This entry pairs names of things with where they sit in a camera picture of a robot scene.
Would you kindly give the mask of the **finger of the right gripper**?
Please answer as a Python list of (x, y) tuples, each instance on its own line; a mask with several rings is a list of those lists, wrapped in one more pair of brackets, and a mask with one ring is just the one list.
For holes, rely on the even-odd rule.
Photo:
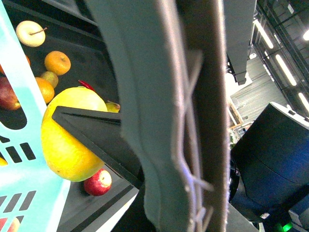
[(137, 189), (142, 186), (140, 161), (121, 135), (120, 113), (57, 106), (52, 119), (119, 177)]

